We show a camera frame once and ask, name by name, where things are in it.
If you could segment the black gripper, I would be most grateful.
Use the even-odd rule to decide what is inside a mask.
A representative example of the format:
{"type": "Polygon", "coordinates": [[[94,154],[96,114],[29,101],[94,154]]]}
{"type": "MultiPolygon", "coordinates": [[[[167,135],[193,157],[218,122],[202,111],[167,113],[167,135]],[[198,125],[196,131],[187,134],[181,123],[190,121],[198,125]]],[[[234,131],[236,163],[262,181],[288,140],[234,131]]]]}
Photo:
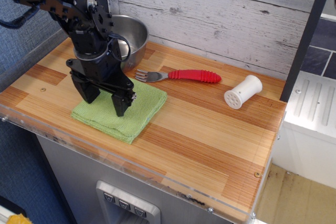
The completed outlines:
{"type": "Polygon", "coordinates": [[[122,54],[118,43],[105,43],[100,55],[74,51],[66,61],[75,88],[84,101],[92,103],[101,91],[109,93],[118,117],[124,116],[135,98],[133,82],[121,69],[122,54]]]}

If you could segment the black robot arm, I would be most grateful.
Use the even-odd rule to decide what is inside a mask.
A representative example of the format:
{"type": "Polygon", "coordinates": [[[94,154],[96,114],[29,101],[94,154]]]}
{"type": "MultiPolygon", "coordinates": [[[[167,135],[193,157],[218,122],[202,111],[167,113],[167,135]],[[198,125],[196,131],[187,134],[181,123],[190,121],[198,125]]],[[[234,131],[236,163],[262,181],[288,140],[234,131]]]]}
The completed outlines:
{"type": "Polygon", "coordinates": [[[117,116],[123,116],[135,99],[132,81],[122,72],[127,60],[119,47],[121,35],[112,32],[112,15],[99,0],[13,0],[28,6],[21,17],[1,25],[17,29],[38,11],[47,11],[74,45],[75,57],[68,59],[72,81],[82,98],[93,102],[101,91],[111,94],[117,116]]]}

